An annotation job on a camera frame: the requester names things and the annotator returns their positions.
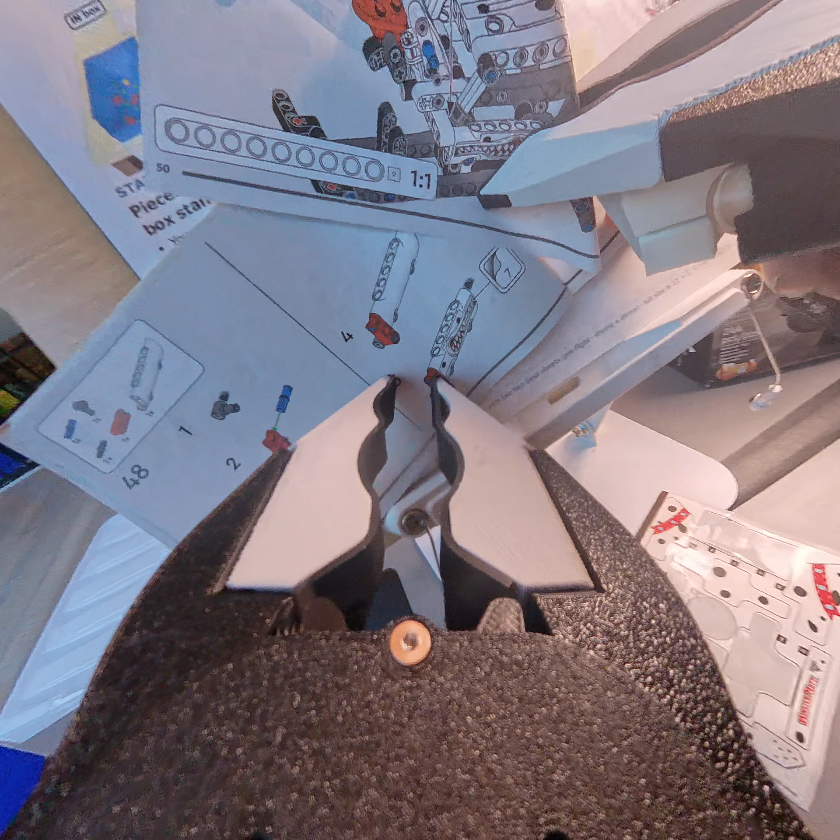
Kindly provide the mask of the white book stand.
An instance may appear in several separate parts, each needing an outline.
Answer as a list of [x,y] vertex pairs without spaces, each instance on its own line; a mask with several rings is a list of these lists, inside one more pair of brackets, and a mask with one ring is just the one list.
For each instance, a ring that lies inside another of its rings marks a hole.
[[546,448],[631,531],[662,490],[726,507],[736,498],[730,470],[611,405],[746,305],[737,261],[721,247],[712,260],[647,276],[620,246],[542,341],[471,400]]

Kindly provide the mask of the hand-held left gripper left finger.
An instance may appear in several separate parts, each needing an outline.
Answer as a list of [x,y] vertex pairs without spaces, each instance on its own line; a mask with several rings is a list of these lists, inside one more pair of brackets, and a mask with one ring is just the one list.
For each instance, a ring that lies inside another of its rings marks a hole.
[[304,435],[226,572],[226,587],[374,593],[384,572],[374,481],[400,378],[379,378]]

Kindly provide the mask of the sticker sheet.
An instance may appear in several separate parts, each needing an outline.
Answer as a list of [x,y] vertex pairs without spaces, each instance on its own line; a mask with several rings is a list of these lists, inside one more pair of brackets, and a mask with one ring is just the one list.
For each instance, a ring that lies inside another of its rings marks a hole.
[[839,555],[665,491],[639,540],[691,612],[770,776],[807,810],[839,708]]

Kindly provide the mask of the building instruction booklet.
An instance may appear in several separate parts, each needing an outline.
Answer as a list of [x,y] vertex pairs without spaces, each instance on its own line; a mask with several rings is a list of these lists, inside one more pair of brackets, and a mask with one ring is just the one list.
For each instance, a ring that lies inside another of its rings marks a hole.
[[431,438],[424,377],[484,398],[596,271],[591,202],[481,187],[576,106],[569,1],[117,1],[90,127],[130,141],[164,255],[1,441],[174,545],[284,442],[402,377],[377,491]]

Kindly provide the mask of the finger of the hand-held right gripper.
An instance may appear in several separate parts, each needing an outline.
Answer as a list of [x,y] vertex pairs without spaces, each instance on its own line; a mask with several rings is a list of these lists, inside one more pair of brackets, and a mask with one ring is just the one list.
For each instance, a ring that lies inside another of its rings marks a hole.
[[582,80],[580,105],[667,113],[837,41],[837,1],[677,1]]
[[571,122],[527,137],[482,187],[485,207],[595,196],[647,272],[715,256],[719,240],[754,206],[746,165],[725,163],[666,181],[656,120],[596,131]]

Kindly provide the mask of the printed task sheet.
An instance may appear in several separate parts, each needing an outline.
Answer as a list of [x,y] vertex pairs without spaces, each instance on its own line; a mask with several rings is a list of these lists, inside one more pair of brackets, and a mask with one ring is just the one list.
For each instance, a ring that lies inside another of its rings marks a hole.
[[144,277],[209,212],[144,171],[134,1],[2,1],[1,103]]

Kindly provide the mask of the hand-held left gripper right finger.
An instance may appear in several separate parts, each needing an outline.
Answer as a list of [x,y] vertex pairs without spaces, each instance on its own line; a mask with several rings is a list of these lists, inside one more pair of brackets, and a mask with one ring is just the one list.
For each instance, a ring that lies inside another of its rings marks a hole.
[[431,383],[431,408],[446,546],[522,593],[594,590],[526,441],[446,381]]

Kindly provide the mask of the black toy set box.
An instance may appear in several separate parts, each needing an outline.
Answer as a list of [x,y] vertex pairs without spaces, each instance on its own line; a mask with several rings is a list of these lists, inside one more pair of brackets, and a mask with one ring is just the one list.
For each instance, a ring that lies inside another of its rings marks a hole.
[[717,387],[839,356],[839,301],[810,292],[762,296],[724,321],[710,336],[705,386]]

